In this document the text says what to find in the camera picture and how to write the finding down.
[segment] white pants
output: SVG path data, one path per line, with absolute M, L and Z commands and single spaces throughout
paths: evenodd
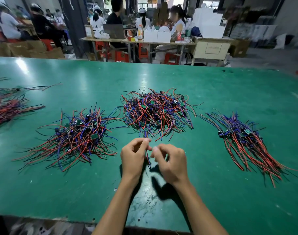
M 163 45 L 160 44 L 159 46 L 156 47 L 156 49 L 159 50 L 167 50 L 170 48 L 176 47 L 176 45 Z M 172 50 L 168 50 L 168 52 L 172 52 L 172 53 L 176 53 L 177 49 L 172 49 Z M 154 60 L 159 61 L 160 63 L 164 63 L 164 59 L 165 59 L 165 54 L 166 52 L 157 52 L 156 53 L 156 57 Z

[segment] forearm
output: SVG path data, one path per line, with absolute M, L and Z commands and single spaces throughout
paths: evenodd
M 122 178 L 116 193 L 92 235 L 121 235 L 134 186 Z
M 219 221 L 202 202 L 190 182 L 177 188 L 195 235 L 228 235 Z

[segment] person's right hand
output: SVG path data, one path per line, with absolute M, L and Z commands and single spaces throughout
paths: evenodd
M 155 161 L 158 162 L 165 181 L 176 189 L 189 183 L 187 161 L 183 149 L 162 143 L 153 148 L 150 157 L 155 158 Z

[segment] window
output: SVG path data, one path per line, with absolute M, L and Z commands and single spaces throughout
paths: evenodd
M 217 9 L 219 6 L 219 1 L 204 1 L 203 3 L 206 4 L 207 8 Z

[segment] stack of white boxes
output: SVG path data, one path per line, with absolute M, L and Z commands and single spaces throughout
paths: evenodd
M 223 14 L 213 11 L 211 8 L 197 8 L 193 15 L 193 23 L 199 27 L 204 38 L 221 39 L 225 31 L 225 26 L 220 26 Z

